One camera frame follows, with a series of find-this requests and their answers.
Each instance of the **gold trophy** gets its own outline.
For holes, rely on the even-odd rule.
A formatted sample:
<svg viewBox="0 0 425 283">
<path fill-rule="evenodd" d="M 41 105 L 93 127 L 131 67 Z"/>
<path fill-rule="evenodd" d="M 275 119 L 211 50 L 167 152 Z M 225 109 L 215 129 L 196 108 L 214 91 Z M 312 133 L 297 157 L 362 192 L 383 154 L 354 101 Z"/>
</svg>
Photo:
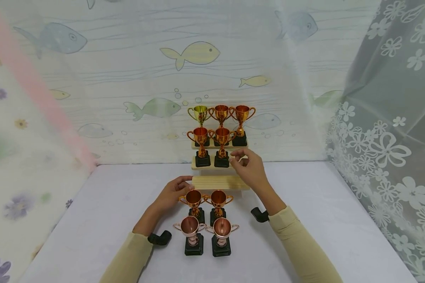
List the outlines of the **gold trophy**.
<svg viewBox="0 0 425 283">
<path fill-rule="evenodd" d="M 186 236 L 185 255 L 203 254 L 203 235 L 198 232 L 203 230 L 206 224 L 198 223 L 197 218 L 188 216 L 181 223 L 173 224 L 173 227 Z"/>
<path fill-rule="evenodd" d="M 247 146 L 247 136 L 242 125 L 255 114 L 256 110 L 254 107 L 248 107 L 245 105 L 230 107 L 230 111 L 232 111 L 232 109 L 233 114 L 231 116 L 239 123 L 239 127 L 236 130 L 237 137 L 233 141 L 233 146 Z"/>
<path fill-rule="evenodd" d="M 216 152 L 216 157 L 214 158 L 214 166 L 228 168 L 230 162 L 228 162 L 228 152 L 225 151 L 224 146 L 236 138 L 236 132 L 230 131 L 227 128 L 218 128 L 215 131 L 209 130 L 208 133 L 209 137 L 220 145 L 220 149 Z"/>
<path fill-rule="evenodd" d="M 195 107 L 187 108 L 187 114 L 192 117 L 195 121 L 200 123 L 200 127 L 203 127 L 204 121 L 208 120 L 211 116 L 208 113 L 208 108 L 204 105 L 197 105 Z"/>
<path fill-rule="evenodd" d="M 204 195 L 203 199 L 205 202 L 214 206 L 214 208 L 211 210 L 209 223 L 211 226 L 213 226 L 213 223 L 217 218 L 227 217 L 224 206 L 233 200 L 233 196 L 227 196 L 224 191 L 216 190 L 212 192 L 211 196 Z"/>
<path fill-rule="evenodd" d="M 230 239 L 231 232 L 239 229 L 239 225 L 231 225 L 227 218 L 217 218 L 212 226 L 206 228 L 206 231 L 213 233 L 212 236 L 212 255 L 228 256 L 231 254 Z"/>
<path fill-rule="evenodd" d="M 204 196 L 201 195 L 200 191 L 188 191 L 185 196 L 179 197 L 178 200 L 190 207 L 189 216 L 197 218 L 199 223 L 205 223 L 205 213 L 203 209 L 198 206 L 200 206 L 201 203 L 204 203 L 206 199 L 204 199 Z"/>
<path fill-rule="evenodd" d="M 213 119 L 219 121 L 219 128 L 223 128 L 225 120 L 231 116 L 231 110 L 234 112 L 234 108 L 228 108 L 227 105 L 217 105 L 214 108 L 209 108 L 208 113 Z"/>
<path fill-rule="evenodd" d="M 193 131 L 188 131 L 186 136 L 192 141 L 198 143 L 200 148 L 197 151 L 197 155 L 195 156 L 195 167 L 208 167 L 211 165 L 211 160 L 209 158 L 209 153 L 205 149 L 205 143 L 208 140 L 208 130 L 206 128 L 200 127 L 195 128 Z"/>
</svg>

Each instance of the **wooden plank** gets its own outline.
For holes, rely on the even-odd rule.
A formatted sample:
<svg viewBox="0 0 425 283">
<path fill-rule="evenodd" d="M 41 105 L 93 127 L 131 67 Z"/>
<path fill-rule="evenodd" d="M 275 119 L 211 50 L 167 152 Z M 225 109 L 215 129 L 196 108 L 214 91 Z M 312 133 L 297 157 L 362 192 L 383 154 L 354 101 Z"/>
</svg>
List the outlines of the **wooden plank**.
<svg viewBox="0 0 425 283">
<path fill-rule="evenodd" d="M 192 185 L 195 190 L 249 190 L 249 186 L 237 175 L 193 176 Z"/>
</svg>

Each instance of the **hand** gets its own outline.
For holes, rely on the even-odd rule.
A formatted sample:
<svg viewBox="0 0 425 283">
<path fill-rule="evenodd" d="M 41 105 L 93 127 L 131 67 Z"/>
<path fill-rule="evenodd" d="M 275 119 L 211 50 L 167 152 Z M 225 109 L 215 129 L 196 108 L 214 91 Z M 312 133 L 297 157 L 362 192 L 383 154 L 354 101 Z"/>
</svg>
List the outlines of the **hand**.
<svg viewBox="0 0 425 283">
<path fill-rule="evenodd" d="M 261 157 L 248 148 L 237 149 L 231 153 L 230 164 L 236 170 L 240 178 L 255 193 L 271 189 L 271 186 L 264 172 Z"/>
</svg>

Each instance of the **black trophy base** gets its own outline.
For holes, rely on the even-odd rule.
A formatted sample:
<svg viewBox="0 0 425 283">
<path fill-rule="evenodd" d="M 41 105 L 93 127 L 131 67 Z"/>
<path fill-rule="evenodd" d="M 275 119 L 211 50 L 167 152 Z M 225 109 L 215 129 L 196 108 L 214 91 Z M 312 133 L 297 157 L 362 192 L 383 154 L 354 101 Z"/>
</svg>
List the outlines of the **black trophy base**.
<svg viewBox="0 0 425 283">
<path fill-rule="evenodd" d="M 195 246 L 189 245 L 189 238 L 186 238 L 185 255 L 202 255 L 203 254 L 203 235 L 197 233 L 198 244 Z"/>
<path fill-rule="evenodd" d="M 204 143 L 203 146 L 209 146 L 209 140 L 210 140 L 210 138 L 208 137 L 208 139 L 206 140 L 206 143 Z M 195 142 L 194 146 L 195 147 L 200 147 L 200 144 L 198 144 L 197 142 Z"/>
<path fill-rule="evenodd" d="M 217 245 L 216 235 L 212 236 L 211 242 L 212 242 L 212 255 L 214 257 L 229 256 L 231 254 L 230 238 L 227 239 L 227 244 L 224 245 L 223 247 L 219 247 Z"/>
<path fill-rule="evenodd" d="M 220 209 L 222 209 L 222 216 L 221 217 L 227 218 L 227 213 L 225 212 L 225 209 L 223 209 L 223 208 L 220 208 Z M 217 218 L 218 217 L 216 217 L 216 209 L 215 208 L 211 209 L 211 212 L 209 214 L 209 220 L 210 220 L 209 225 L 213 226 L 214 222 L 217 220 Z"/>
<path fill-rule="evenodd" d="M 198 157 L 198 151 L 197 155 L 195 155 L 195 167 L 208 167 L 211 166 L 211 159 L 209 158 L 209 153 L 206 151 L 206 156 L 201 158 Z"/>
<path fill-rule="evenodd" d="M 238 147 L 247 146 L 247 135 L 246 135 L 246 132 L 244 132 L 244 136 L 242 136 L 242 137 L 236 136 L 233 139 L 233 141 L 231 141 L 231 143 L 233 144 L 233 146 L 238 146 Z"/>
<path fill-rule="evenodd" d="M 214 167 L 219 168 L 228 168 L 230 167 L 230 161 L 228 161 L 228 152 L 225 152 L 227 155 L 224 158 L 219 157 L 219 152 L 216 152 L 216 157 L 214 158 Z"/>
<path fill-rule="evenodd" d="M 198 223 L 205 223 L 205 212 L 203 211 L 203 208 L 198 208 L 200 211 L 200 214 L 198 216 L 192 215 L 192 208 L 189 209 L 189 216 L 195 216 L 198 219 Z"/>
</svg>

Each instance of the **yellow fish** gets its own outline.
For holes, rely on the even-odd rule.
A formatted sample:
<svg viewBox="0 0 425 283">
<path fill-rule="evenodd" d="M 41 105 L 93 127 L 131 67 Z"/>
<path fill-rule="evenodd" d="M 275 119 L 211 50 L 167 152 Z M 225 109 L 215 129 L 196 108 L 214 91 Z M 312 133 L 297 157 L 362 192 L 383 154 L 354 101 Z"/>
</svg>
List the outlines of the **yellow fish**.
<svg viewBox="0 0 425 283">
<path fill-rule="evenodd" d="M 55 99 L 61 100 L 68 98 L 70 96 L 67 92 L 62 92 L 61 90 L 51 89 L 50 92 L 54 96 Z"/>
<path fill-rule="evenodd" d="M 255 77 L 251 77 L 248 79 L 241 79 L 241 84 L 239 87 L 242 87 L 243 85 L 248 86 L 266 86 L 266 84 L 270 83 L 270 78 L 265 77 L 264 75 L 257 75 Z"/>
<path fill-rule="evenodd" d="M 178 71 L 183 68 L 185 61 L 195 65 L 206 65 L 212 63 L 220 55 L 217 48 L 204 41 L 194 42 L 186 47 L 182 54 L 170 48 L 161 48 L 160 51 L 166 57 L 176 60 L 175 66 Z"/>
</svg>

